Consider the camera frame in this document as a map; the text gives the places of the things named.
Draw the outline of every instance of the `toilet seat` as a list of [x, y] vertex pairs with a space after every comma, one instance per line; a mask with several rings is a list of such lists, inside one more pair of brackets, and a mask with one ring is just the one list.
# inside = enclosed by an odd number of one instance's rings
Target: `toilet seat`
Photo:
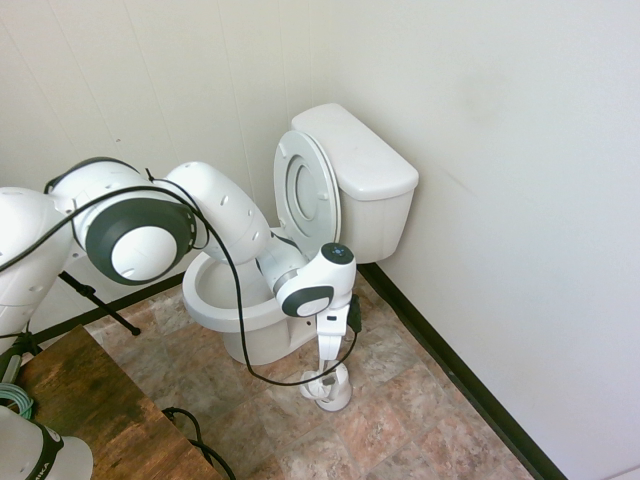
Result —
[[274, 186], [280, 225], [309, 260], [325, 243], [338, 241], [338, 182], [327, 156], [309, 135], [290, 131], [280, 139]]

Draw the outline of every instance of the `tile floor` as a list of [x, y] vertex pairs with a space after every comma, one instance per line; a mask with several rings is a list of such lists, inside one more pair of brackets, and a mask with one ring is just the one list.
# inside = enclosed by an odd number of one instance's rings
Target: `tile floor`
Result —
[[[86, 328], [159, 407], [195, 414], [205, 442], [238, 479], [530, 480], [360, 275], [356, 293], [363, 331], [346, 361], [354, 393], [337, 413], [320, 410], [296, 387], [249, 375], [226, 353], [220, 334], [191, 320], [179, 287], [121, 312], [142, 329], [138, 337], [110, 317]], [[256, 370], [296, 381], [315, 368], [312, 341]], [[178, 428], [195, 438], [178, 419]]]

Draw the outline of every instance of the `black baseboard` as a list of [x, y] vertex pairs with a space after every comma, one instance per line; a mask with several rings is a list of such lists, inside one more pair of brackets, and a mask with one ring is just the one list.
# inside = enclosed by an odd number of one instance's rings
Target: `black baseboard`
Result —
[[537, 479], [567, 480], [382, 269], [370, 263], [358, 270], [527, 470]]
[[[107, 305], [111, 307], [113, 310], [122, 310], [123, 308], [127, 308], [134, 303], [141, 302], [142, 300], [146, 300], [153, 295], [157, 295], [158, 293], [164, 292], [171, 287], [175, 287], [182, 283], [182, 277], [184, 277], [184, 273], [179, 273], [178, 275], [174, 275], [173, 277], [162, 280], [158, 283], [154, 283], [153, 285], [149, 285], [148, 287], [143, 288], [142, 290], [138, 290], [137, 292], [133, 292], [126, 297], [119, 298], [118, 300], [114, 300]], [[95, 322], [96, 320], [104, 317], [107, 313], [101, 308], [94, 308], [88, 312], [85, 312], [77, 317], [73, 317], [69, 320], [66, 320], [62, 323], [54, 325], [53, 327], [49, 327], [41, 332], [34, 334], [35, 342], [40, 344], [42, 342], [46, 342], [47, 340], [51, 340], [57, 336], [63, 335], [74, 327], [78, 325], [88, 325], [91, 322]]]

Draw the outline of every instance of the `toilet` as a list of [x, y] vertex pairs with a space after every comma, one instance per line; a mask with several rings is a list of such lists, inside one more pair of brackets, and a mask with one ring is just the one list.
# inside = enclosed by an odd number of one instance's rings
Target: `toilet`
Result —
[[[292, 120], [276, 148], [280, 226], [272, 232], [309, 260], [325, 243], [339, 242], [357, 263], [377, 262], [395, 252], [417, 184], [416, 169], [343, 107], [314, 107]], [[255, 262], [237, 272], [251, 364], [274, 362], [315, 338], [315, 319], [285, 315]], [[227, 352], [245, 363], [230, 268], [201, 253], [182, 290], [193, 319], [222, 332]]]

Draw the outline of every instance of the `wooden table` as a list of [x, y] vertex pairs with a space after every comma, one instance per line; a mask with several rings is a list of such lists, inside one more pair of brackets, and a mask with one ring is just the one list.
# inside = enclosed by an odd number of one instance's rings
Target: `wooden table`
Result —
[[89, 445], [92, 480], [223, 478], [82, 327], [16, 383], [35, 399], [36, 421]]

